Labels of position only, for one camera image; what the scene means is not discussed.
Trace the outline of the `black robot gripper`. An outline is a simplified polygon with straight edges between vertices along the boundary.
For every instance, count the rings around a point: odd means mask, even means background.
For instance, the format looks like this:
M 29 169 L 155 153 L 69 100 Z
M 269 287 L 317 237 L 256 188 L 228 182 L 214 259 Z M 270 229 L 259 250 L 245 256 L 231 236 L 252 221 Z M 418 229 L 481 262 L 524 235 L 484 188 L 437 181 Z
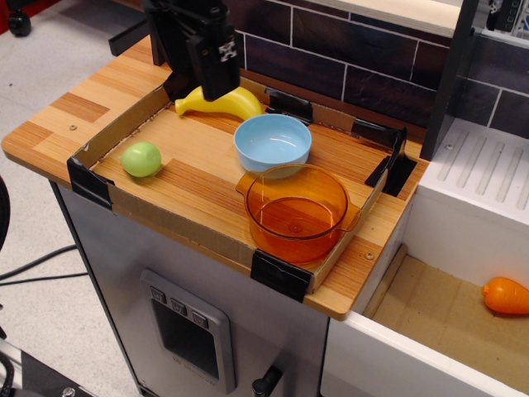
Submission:
M 222 1 L 143 1 L 157 56 L 174 73 L 198 79 L 206 101 L 238 88 L 236 31 Z

